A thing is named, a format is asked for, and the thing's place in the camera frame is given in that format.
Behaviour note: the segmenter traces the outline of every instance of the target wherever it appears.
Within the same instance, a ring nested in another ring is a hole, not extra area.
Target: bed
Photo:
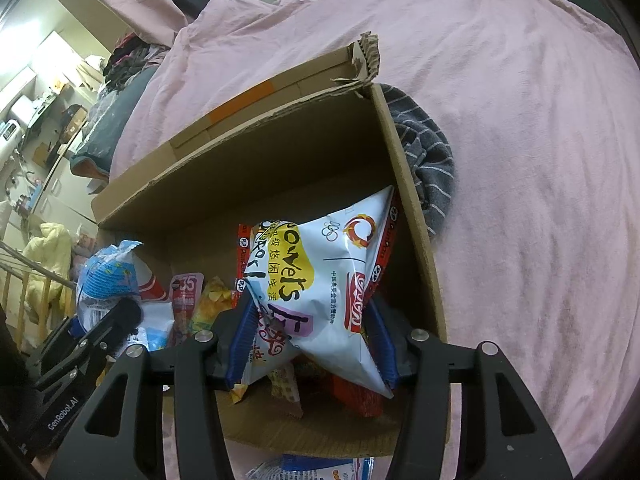
[[[165,11],[179,23],[165,3],[146,28]],[[566,0],[210,0],[175,30],[111,178],[366,30],[380,36],[377,81],[413,97],[454,154],[455,195],[434,240],[449,341],[503,348],[577,474],[640,377],[640,74],[600,19]],[[459,417],[454,402],[444,478]]]

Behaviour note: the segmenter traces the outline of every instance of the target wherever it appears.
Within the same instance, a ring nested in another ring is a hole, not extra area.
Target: yellow snack bag
[[[224,310],[232,308],[232,293],[223,281],[215,276],[205,285],[189,322],[189,334],[209,330]]]

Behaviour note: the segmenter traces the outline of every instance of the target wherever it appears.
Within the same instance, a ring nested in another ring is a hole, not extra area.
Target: yellow blanket
[[[63,225],[44,223],[40,225],[42,237],[32,238],[24,248],[22,254],[27,258],[38,262],[45,269],[55,272],[63,278],[69,276],[71,263],[71,235]],[[27,286],[27,303],[37,312],[42,299],[44,288],[44,276],[31,274]],[[55,300],[62,290],[62,285],[51,281],[47,303]]]

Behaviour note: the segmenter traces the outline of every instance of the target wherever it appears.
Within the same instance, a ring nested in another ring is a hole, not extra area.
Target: gray striped cloth
[[[438,125],[401,90],[380,85],[396,124],[406,161],[433,238],[442,230],[454,185],[451,147]]]

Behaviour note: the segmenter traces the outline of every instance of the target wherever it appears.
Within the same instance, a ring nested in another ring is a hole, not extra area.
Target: red snack packet
[[[189,321],[202,293],[204,276],[200,272],[176,274],[169,286],[169,299],[174,308],[173,342],[179,345],[189,336]]]
[[[249,259],[249,244],[251,239],[251,226],[247,224],[240,224],[238,226],[238,247],[236,258],[236,283],[233,291],[233,308],[238,304],[240,296],[246,286],[246,282],[242,275],[244,274],[244,268]]]
[[[325,381],[329,393],[357,414],[366,417],[382,415],[382,395],[333,374]]]

